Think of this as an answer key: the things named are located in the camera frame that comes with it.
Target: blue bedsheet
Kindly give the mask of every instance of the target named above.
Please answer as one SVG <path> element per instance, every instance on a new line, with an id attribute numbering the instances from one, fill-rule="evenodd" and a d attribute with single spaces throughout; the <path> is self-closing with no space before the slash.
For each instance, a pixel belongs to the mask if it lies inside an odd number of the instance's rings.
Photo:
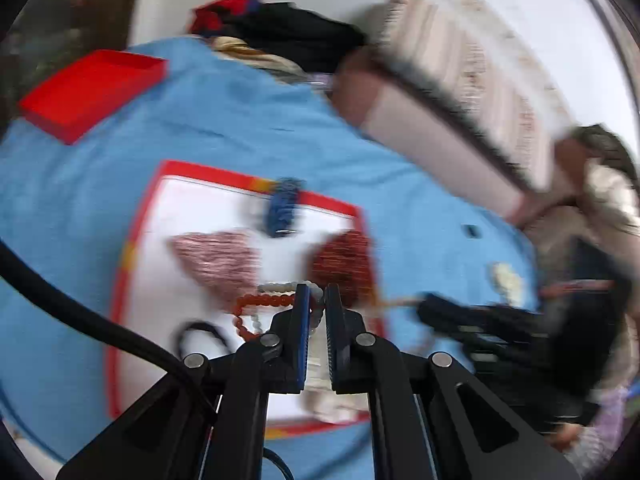
<path id="1" fill-rule="evenodd" d="M 120 251 L 158 164 L 187 160 L 266 178 L 295 176 L 363 208 L 386 297 L 437 291 L 463 303 L 500 298 L 488 264 L 509 262 L 535 307 L 532 254 L 519 232 L 455 198 L 402 156 L 338 118 L 304 85 L 217 59 L 191 38 L 133 49 L 170 60 L 165 82 L 65 146 L 25 120 L 0 144 L 0 237 L 44 278 L 107 314 Z M 465 235 L 464 224 L 482 235 Z M 412 348 L 427 330 L 408 310 L 390 338 Z M 439 347 L 454 354 L 451 342 Z M 109 422 L 103 347 L 0 282 L 0 409 L 67 459 Z M 365 431 L 357 426 L 270 443 L 302 478 Z M 279 473 L 265 466 L 265 478 Z M 334 478 L 372 478 L 370 453 Z"/>

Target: white wall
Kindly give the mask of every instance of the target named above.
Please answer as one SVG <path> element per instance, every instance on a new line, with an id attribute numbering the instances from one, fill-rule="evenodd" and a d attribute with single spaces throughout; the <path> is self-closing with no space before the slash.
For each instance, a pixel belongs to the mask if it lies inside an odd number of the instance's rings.
<path id="1" fill-rule="evenodd" d="M 180 34 L 190 9 L 210 0 L 138 0 L 132 44 Z M 292 1 L 367 29 L 367 11 L 385 0 Z M 580 124 L 603 122 L 637 156 L 636 117 L 622 67 L 587 0 L 485 0 L 550 73 Z"/>

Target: red cloth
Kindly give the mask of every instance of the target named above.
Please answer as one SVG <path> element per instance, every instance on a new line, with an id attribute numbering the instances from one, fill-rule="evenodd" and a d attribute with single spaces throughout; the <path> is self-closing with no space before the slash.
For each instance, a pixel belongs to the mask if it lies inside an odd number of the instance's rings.
<path id="1" fill-rule="evenodd" d="M 310 280 L 321 288 L 337 283 L 342 306 L 369 302 L 373 295 L 373 272 L 369 239 L 351 230 L 331 238 L 311 261 Z"/>
<path id="2" fill-rule="evenodd" d="M 209 33 L 223 27 L 223 15 L 241 16 L 248 12 L 256 0 L 213 0 L 193 9 L 195 19 L 189 28 L 190 34 Z"/>

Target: black cord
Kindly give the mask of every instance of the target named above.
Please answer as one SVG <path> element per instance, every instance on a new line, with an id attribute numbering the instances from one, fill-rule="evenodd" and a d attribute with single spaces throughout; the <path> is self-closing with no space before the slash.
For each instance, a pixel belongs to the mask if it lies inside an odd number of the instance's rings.
<path id="1" fill-rule="evenodd" d="M 189 332 L 193 330 L 199 330 L 201 332 L 207 332 L 211 334 L 214 339 L 216 339 L 226 350 L 226 353 L 232 354 L 234 351 L 231 349 L 231 344 L 228 339 L 223 335 L 220 329 L 214 324 L 208 323 L 207 321 L 202 320 L 194 320 L 187 321 L 183 325 L 178 328 L 174 335 L 174 353 L 180 359 L 184 359 L 187 357 L 184 351 L 184 340 L 187 337 Z"/>
<path id="2" fill-rule="evenodd" d="M 338 469 L 343 468 L 356 460 L 357 457 L 369 447 L 371 442 L 371 430 L 367 430 L 347 451 L 330 460 L 329 462 L 321 465 L 310 475 L 307 475 L 303 480 L 322 480 L 329 475 L 335 473 Z"/>
<path id="3" fill-rule="evenodd" d="M 282 473 L 282 476 L 284 476 L 285 480 L 294 480 L 291 469 L 289 469 L 289 466 L 285 464 L 284 460 L 281 459 L 275 451 L 272 451 L 268 447 L 264 447 L 262 448 L 262 456 L 278 469 L 280 469 L 280 472 Z"/>
<path id="4" fill-rule="evenodd" d="M 216 421 L 216 410 L 187 368 L 157 344 L 89 310 L 46 282 L 0 240 L 0 276 L 35 306 L 83 334 L 115 346 L 171 374 L 204 410 L 209 421 Z"/>

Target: pillow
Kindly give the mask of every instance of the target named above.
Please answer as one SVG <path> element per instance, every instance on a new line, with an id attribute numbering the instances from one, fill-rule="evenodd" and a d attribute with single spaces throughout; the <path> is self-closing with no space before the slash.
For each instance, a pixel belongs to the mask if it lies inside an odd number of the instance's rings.
<path id="1" fill-rule="evenodd" d="M 548 187 L 548 132 L 527 99 L 452 16 L 428 0 L 391 0 L 376 51 L 391 72 L 454 114 L 524 189 Z"/>
<path id="2" fill-rule="evenodd" d="M 520 210 L 525 193 L 459 128 L 373 63 L 368 48 L 345 58 L 331 102 L 349 124 L 423 168 L 451 194 L 506 221 Z"/>

